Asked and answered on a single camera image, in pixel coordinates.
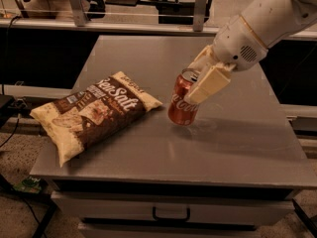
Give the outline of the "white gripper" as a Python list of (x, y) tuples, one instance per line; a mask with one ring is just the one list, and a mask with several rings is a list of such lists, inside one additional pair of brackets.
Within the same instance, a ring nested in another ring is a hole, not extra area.
[(254, 66), (267, 54), (267, 47), (243, 16), (233, 17), (217, 33), (213, 46), (207, 45), (188, 66), (197, 81), (189, 88), (184, 100), (191, 105), (204, 102), (231, 81), (231, 73), (220, 65), (234, 63), (237, 70)]

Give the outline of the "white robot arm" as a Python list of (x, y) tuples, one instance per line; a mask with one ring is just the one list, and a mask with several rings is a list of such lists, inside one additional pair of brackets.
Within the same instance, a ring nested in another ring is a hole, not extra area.
[(184, 100), (197, 105), (264, 59), (282, 39), (317, 22), (317, 0), (254, 0), (217, 33), (190, 66), (199, 71)]

